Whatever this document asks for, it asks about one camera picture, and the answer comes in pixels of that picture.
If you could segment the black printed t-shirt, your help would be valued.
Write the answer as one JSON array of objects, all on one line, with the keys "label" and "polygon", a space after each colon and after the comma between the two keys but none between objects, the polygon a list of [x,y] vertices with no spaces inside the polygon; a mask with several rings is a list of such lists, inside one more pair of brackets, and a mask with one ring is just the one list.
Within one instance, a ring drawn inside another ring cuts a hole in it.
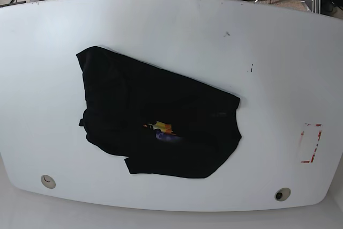
[{"label": "black printed t-shirt", "polygon": [[97,46],[77,59],[86,139],[131,174],[204,179],[236,150],[238,97]]}]

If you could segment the red tape rectangle marking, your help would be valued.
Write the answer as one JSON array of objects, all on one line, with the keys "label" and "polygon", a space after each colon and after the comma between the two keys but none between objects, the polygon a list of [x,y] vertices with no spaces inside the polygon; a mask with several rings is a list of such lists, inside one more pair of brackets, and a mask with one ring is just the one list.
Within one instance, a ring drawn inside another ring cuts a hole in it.
[{"label": "red tape rectangle marking", "polygon": [[306,123],[302,129],[298,159],[303,164],[310,164],[314,161],[323,130],[322,124]]}]

